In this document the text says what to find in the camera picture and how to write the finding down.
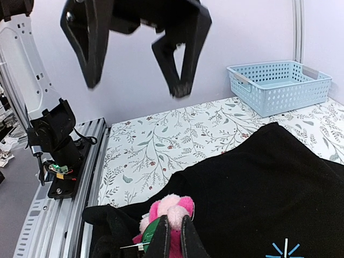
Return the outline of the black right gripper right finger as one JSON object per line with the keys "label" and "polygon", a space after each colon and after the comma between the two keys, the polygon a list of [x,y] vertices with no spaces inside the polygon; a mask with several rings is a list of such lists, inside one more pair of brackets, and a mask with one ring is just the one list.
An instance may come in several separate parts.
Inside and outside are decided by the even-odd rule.
{"label": "black right gripper right finger", "polygon": [[210,258],[188,215],[182,219],[181,248],[184,258]]}

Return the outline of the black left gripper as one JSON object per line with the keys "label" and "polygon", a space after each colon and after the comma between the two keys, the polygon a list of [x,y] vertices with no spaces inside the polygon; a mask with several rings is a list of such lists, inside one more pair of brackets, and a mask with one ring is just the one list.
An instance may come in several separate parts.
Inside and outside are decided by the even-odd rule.
{"label": "black left gripper", "polygon": [[[191,94],[199,56],[212,25],[199,1],[66,1],[61,28],[77,55],[89,89],[101,80],[109,31],[132,34],[141,24],[165,32],[152,50],[172,97]],[[175,51],[184,46],[181,72]]]}

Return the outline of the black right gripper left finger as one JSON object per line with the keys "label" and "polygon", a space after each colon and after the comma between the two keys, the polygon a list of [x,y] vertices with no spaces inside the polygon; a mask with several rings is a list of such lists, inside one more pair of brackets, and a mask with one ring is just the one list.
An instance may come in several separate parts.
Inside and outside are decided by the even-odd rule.
{"label": "black right gripper left finger", "polygon": [[144,258],[166,258],[170,251],[170,225],[167,215],[155,219],[142,235]]}

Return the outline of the pink flower plush brooch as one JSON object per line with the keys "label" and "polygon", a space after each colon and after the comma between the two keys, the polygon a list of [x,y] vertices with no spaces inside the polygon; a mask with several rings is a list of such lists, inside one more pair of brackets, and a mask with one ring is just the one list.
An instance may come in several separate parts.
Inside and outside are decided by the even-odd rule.
{"label": "pink flower plush brooch", "polygon": [[141,250],[143,257],[208,257],[192,223],[194,209],[191,197],[165,196],[141,220],[134,244],[120,250]]}

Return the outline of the black t-shirt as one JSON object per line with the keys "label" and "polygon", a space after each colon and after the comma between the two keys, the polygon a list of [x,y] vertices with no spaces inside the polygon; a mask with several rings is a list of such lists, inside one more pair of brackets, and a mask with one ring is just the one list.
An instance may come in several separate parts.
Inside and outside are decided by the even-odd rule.
{"label": "black t-shirt", "polygon": [[316,156],[277,123],[233,150],[174,173],[145,202],[84,209],[91,257],[143,257],[134,244],[151,205],[191,197],[210,257],[343,257],[343,165]]}

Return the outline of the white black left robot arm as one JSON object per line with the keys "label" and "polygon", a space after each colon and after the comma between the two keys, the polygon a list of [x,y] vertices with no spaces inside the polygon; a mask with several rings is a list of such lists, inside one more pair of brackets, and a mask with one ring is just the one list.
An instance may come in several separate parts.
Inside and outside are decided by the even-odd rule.
{"label": "white black left robot arm", "polygon": [[[98,140],[71,138],[76,118],[38,53],[33,7],[33,1],[1,1],[1,86],[38,160],[40,183],[52,179],[49,198],[73,198]],[[141,25],[152,27],[161,35],[152,51],[174,98],[190,95],[211,24],[200,1],[66,1],[60,19],[89,89],[101,80],[110,31],[130,35]]]}

